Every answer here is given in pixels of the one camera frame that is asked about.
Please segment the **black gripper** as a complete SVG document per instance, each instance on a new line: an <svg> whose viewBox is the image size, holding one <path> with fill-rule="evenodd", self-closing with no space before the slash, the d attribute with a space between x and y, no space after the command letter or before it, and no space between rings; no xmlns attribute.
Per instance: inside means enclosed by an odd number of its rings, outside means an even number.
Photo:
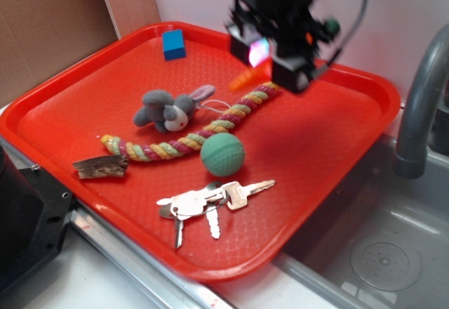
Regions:
<svg viewBox="0 0 449 309"><path fill-rule="evenodd" d="M328 71L327 64L315 66L318 42L328 44L340 33L334 18L315 19L309 10L314 0L234 0L230 53L243 64L257 67L270 56L268 39L277 46L272 57L271 81L301 93Z"/></svg>

